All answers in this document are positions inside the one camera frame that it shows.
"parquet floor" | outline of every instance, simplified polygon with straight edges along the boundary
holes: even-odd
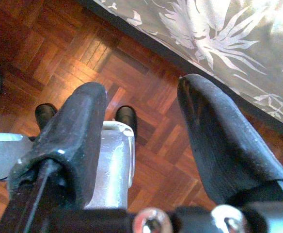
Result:
[[[108,91],[106,119],[121,105],[138,114],[129,210],[214,203],[203,190],[176,99],[183,73],[73,0],[0,0],[0,132],[37,135],[34,109],[60,108],[84,82]],[[283,136],[248,116],[283,163]],[[0,183],[0,217],[8,203]]]

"white leaf pattern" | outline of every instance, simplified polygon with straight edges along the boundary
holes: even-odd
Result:
[[[248,9],[246,7],[234,15],[229,20],[227,26],[223,28],[223,22],[226,18],[225,14],[230,2],[227,0],[223,1],[223,6],[218,7],[221,10],[217,12],[216,8],[212,8],[215,11],[214,14],[219,16],[217,21],[209,19],[210,15],[205,10],[207,7],[205,3],[202,3],[202,0],[188,0],[187,2],[185,0],[177,0],[177,3],[171,3],[174,11],[167,10],[168,14],[164,15],[159,13],[172,38],[176,39],[176,43],[190,49],[197,48],[198,51],[195,53],[196,60],[199,62],[206,59],[212,70],[214,69],[212,54],[215,54],[231,69],[247,74],[234,64],[231,60],[233,58],[252,70],[265,74],[261,71],[261,68],[264,68],[262,64],[244,52],[239,51],[239,49],[248,49],[251,45],[258,42],[245,40],[244,37],[248,36],[261,21],[265,8],[261,8],[235,25],[240,16]],[[216,5],[217,3],[211,1],[209,4]],[[210,37],[210,28],[216,31],[216,35],[212,38]]]
[[[135,27],[137,27],[138,25],[142,24],[142,20],[141,20],[141,15],[137,13],[137,11],[134,11],[134,17],[133,18],[128,18],[127,22],[129,24],[134,25]]]
[[[283,122],[283,0],[94,1]]]

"metal bolt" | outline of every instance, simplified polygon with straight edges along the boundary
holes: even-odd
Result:
[[[172,233],[168,215],[158,208],[146,208],[137,213],[133,222],[133,233]]]
[[[223,233],[250,233],[243,213],[230,205],[219,205],[211,212],[216,226]]]

